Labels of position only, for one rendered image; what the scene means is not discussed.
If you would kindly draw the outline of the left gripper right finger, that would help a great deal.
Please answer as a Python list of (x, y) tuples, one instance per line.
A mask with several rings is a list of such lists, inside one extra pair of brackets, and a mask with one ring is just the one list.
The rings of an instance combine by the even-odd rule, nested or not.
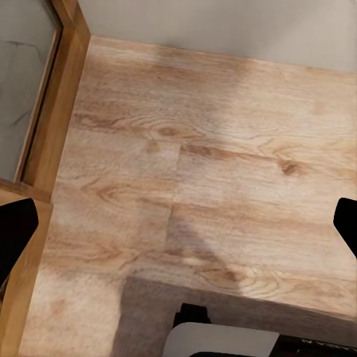
[(340, 198), (336, 205), (333, 224), (357, 257), (357, 201)]

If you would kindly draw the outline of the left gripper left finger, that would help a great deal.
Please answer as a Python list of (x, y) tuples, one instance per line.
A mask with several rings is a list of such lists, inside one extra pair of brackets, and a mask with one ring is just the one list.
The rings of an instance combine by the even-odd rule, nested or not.
[(0, 206), (0, 286), (39, 226), (32, 198)]

